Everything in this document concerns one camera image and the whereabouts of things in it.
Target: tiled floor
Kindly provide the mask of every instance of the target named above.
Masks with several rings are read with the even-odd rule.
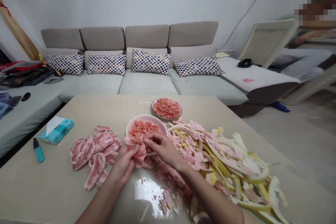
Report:
[[[244,118],[278,151],[336,196],[336,94],[320,91],[290,113],[274,108]]]

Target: blue knife handle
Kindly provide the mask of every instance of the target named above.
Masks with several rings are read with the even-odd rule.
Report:
[[[35,153],[36,153],[36,156],[37,156],[37,161],[39,163],[42,163],[44,161],[44,156],[43,156],[43,152],[42,152],[41,147],[37,147],[35,149]]]

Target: sofa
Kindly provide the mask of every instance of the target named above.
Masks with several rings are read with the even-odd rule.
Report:
[[[84,27],[81,29],[44,29],[41,31],[46,48],[40,53],[84,54],[81,76],[65,75],[55,84],[11,89],[11,95],[31,93],[31,98],[6,115],[0,124],[0,157],[42,123],[62,103],[75,95],[108,93],[112,95],[213,95],[239,116],[253,116],[300,81],[266,69],[252,66],[238,68],[238,60],[218,58],[224,70],[221,76],[179,77],[173,62],[188,58],[214,57],[213,44],[218,22],[191,22],[152,26]],[[170,53],[169,76],[132,72],[132,51]],[[126,54],[126,74],[86,74],[90,54]]]

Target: blue slipper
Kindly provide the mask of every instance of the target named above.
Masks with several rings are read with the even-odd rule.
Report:
[[[285,113],[290,112],[290,110],[285,105],[282,105],[278,101],[271,103],[270,106]]]

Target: cable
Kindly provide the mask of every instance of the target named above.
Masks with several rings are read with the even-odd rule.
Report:
[[[226,43],[223,46],[221,46],[220,48],[218,48],[217,51],[220,50],[220,49],[222,49],[224,46],[226,46],[226,44],[229,42],[230,38],[232,37],[232,34],[235,32],[236,28],[238,27],[238,25],[240,24],[240,22],[244,19],[244,17],[246,16],[246,14],[250,11],[250,9],[252,8],[252,6],[254,5],[255,2],[256,2],[256,0],[254,0],[254,2],[252,3],[252,5],[250,6],[250,8],[247,10],[247,12],[244,14],[244,16],[241,18],[241,20],[236,25],[236,27],[233,29],[233,31],[231,32],[230,37],[228,38],[228,40],[226,41]]]

